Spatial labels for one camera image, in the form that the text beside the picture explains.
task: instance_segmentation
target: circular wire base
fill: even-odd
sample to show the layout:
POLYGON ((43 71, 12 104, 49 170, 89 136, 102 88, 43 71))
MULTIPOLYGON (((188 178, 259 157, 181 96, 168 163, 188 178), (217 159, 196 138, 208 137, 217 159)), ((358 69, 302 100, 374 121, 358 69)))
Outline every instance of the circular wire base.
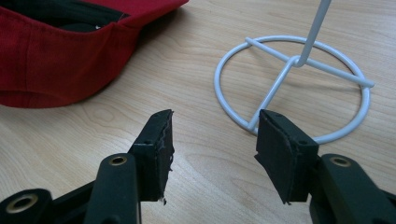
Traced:
MULTIPOLYGON (((286 42, 295 42, 295 43, 305 43, 306 38, 299 37, 299 36, 293 36, 293 35, 269 35, 269 36, 263 36, 259 38, 255 38, 254 40, 258 42, 271 42, 271 41, 286 41, 286 42)), ((223 58, 220 60, 215 76, 214 76, 214 85, 215 85, 215 92, 218 97, 219 103, 224 109, 224 111, 230 116, 230 118, 235 121, 238 125, 243 127, 249 132, 257 134, 258 129, 255 127, 253 129, 249 129, 248 125, 249 122, 244 120, 241 116, 239 116, 228 104, 226 99, 224 98, 224 95, 222 94, 221 91, 221 86, 220 86, 220 77, 221 77, 221 71, 223 69, 223 66, 228 62, 228 60, 233 57, 236 53, 243 49, 247 49, 251 47, 251 45, 247 42, 236 46, 232 50, 230 50, 228 53, 226 53, 223 58)), ((314 47, 317 49, 322 49, 325 52, 331 54, 338 60, 340 60, 342 63, 344 63, 352 72, 353 75, 365 79, 364 74, 361 72, 359 67, 354 64, 345 54, 340 52, 337 49, 334 49, 328 45, 325 45, 323 43, 320 43, 318 41, 315 41, 314 47)), ((355 115, 355 117, 344 127, 341 128, 333 133, 328 133, 322 136, 316 136, 313 137, 314 141, 316 141, 318 144, 325 144, 329 143, 331 141, 337 140, 341 137, 346 136, 347 134, 351 133, 353 130, 355 130, 364 120, 364 118, 367 115, 367 112, 370 107, 370 88, 369 87, 364 87, 360 85, 361 87, 361 108, 355 115)))

